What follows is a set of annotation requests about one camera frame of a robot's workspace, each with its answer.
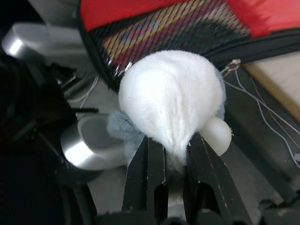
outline white wire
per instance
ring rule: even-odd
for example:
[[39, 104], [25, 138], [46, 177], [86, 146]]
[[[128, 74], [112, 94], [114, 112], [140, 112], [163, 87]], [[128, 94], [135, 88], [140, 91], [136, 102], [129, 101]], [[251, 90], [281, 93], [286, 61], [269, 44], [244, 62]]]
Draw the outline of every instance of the white wire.
[[80, 102], [82, 100], [84, 100], [91, 92], [92, 90], [95, 88], [97, 82], [98, 82], [99, 76], [96, 76], [96, 78], [94, 79], [93, 84], [91, 85], [90, 89], [84, 93], [82, 96], [75, 98], [75, 99], [69, 99], [68, 102], [70, 103], [75, 103], [75, 102]]
[[238, 81], [238, 83], [239, 83], [239, 86], [244, 90], [244, 92], [246, 92], [249, 96], [251, 96], [253, 99], [256, 100], [256, 102], [257, 102], [257, 104], [258, 104], [259, 111], [260, 111], [260, 113], [261, 113], [261, 115], [262, 115], [263, 121], [267, 124], [267, 126], [268, 126], [275, 134], [277, 134], [279, 137], [282, 138], [282, 140], [285, 142], [285, 144], [286, 144], [286, 146], [287, 146], [287, 148], [288, 148], [288, 150], [289, 150], [289, 152], [290, 152], [290, 155], [291, 155], [291, 157], [292, 157], [294, 163], [296, 164], [296, 166], [297, 166], [298, 168], [300, 168], [300, 164], [298, 164], [298, 162], [296, 161], [296, 159], [295, 159], [295, 157], [294, 157], [294, 155], [293, 155], [293, 152], [292, 152], [292, 150], [291, 150], [291, 147], [290, 147], [289, 143], [287, 142], [287, 140], [286, 140], [280, 133], [278, 133], [276, 130], [274, 130], [274, 129], [271, 127], [271, 125], [266, 121], [260, 103], [261, 103], [262, 105], [264, 105], [267, 109], [269, 109], [271, 112], [274, 112], [274, 111], [271, 110], [266, 104], [264, 104], [263, 102], [261, 102], [257, 97], [255, 97], [254, 95], [252, 95], [251, 93], [249, 93], [249, 92], [244, 88], [244, 86], [241, 84], [241, 82], [240, 82], [240, 80], [239, 80], [239, 76], [238, 76], [237, 71], [235, 71], [235, 76], [236, 76], [236, 79], [237, 79], [237, 81]]
[[[257, 90], [257, 88], [256, 88], [256, 85], [255, 85], [254, 81], [253, 81], [252, 79], [251, 79], [251, 81], [252, 81], [252, 84], [253, 84], [253, 86], [254, 86], [254, 88], [255, 88], [255, 91], [256, 91], [258, 97], [262, 100], [262, 102], [265, 103], [265, 101], [263, 100], [262, 96], [259, 94], [259, 92], [258, 92], [258, 90]], [[270, 116], [272, 117], [272, 119], [277, 123], [277, 125], [281, 127], [281, 129], [282, 129], [282, 130], [285, 132], [285, 134], [291, 139], [291, 141], [292, 141], [292, 142], [300, 149], [300, 146], [299, 146], [299, 145], [295, 142], [295, 140], [289, 135], [289, 133], [283, 128], [283, 126], [281, 126], [281, 124], [277, 121], [277, 119], [273, 116], [272, 112], [271, 112], [269, 109], [268, 109], [268, 112], [269, 112]]]

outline wooden surface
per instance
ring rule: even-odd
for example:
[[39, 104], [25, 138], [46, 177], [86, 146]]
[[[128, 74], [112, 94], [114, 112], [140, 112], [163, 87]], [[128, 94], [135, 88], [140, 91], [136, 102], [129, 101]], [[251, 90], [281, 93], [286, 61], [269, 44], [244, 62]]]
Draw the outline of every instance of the wooden surface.
[[248, 63], [245, 69], [300, 121], [300, 52]]

